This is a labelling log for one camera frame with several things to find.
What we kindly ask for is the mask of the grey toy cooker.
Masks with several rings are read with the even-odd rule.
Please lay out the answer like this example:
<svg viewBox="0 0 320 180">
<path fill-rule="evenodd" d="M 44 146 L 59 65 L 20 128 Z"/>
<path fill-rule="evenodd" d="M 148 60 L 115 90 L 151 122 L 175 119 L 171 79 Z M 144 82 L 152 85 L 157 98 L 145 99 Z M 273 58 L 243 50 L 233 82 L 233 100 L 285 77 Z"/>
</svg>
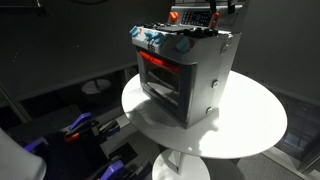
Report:
<svg viewBox="0 0 320 180">
<path fill-rule="evenodd" d="M 168 21 L 130 30 L 143 91 L 182 126 L 189 128 L 219 108 L 241 37 L 247 0 L 180 2 Z"/>
</svg>

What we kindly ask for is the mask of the purple black clamp stand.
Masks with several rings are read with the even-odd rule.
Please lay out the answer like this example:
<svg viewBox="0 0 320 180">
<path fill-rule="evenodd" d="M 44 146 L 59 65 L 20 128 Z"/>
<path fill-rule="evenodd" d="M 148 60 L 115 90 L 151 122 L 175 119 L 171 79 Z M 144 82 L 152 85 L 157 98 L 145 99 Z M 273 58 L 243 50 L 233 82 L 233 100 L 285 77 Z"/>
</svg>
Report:
<svg viewBox="0 0 320 180">
<path fill-rule="evenodd" d="M 158 152 L 124 115 L 104 124 L 86 119 L 24 149 L 44 159 L 45 180 L 152 180 Z"/>
</svg>

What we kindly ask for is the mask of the small round background table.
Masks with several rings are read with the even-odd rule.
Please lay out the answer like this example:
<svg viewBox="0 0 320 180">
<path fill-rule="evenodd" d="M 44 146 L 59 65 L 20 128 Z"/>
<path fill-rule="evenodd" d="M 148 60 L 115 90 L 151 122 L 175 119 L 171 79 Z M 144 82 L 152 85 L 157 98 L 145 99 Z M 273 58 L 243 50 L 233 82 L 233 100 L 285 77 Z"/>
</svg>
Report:
<svg viewBox="0 0 320 180">
<path fill-rule="evenodd" d="M 94 79 L 86 82 L 81 91 L 87 95 L 94 95 L 102 93 L 111 87 L 111 82 L 106 79 Z"/>
</svg>

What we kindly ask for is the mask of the white rounded object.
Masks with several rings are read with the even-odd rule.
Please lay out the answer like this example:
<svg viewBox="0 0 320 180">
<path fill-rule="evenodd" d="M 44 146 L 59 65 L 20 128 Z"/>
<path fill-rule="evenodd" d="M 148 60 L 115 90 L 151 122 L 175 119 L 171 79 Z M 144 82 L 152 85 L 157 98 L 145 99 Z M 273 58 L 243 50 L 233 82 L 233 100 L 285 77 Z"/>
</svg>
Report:
<svg viewBox="0 0 320 180">
<path fill-rule="evenodd" d="M 0 180 L 43 180 L 45 161 L 21 147 L 0 128 Z"/>
</svg>

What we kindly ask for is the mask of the round white table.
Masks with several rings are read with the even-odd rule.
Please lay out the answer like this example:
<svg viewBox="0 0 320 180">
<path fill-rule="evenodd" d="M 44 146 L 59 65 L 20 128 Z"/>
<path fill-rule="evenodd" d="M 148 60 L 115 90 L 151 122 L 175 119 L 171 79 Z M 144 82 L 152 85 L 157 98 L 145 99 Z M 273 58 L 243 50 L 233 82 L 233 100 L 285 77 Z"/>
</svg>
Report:
<svg viewBox="0 0 320 180">
<path fill-rule="evenodd" d="M 167 149 L 158 155 L 152 180 L 211 180 L 204 160 L 237 159 L 274 146 L 287 129 L 280 101 L 251 78 L 230 72 L 217 111 L 188 129 L 152 102 L 134 76 L 122 92 L 130 122 Z"/>
</svg>

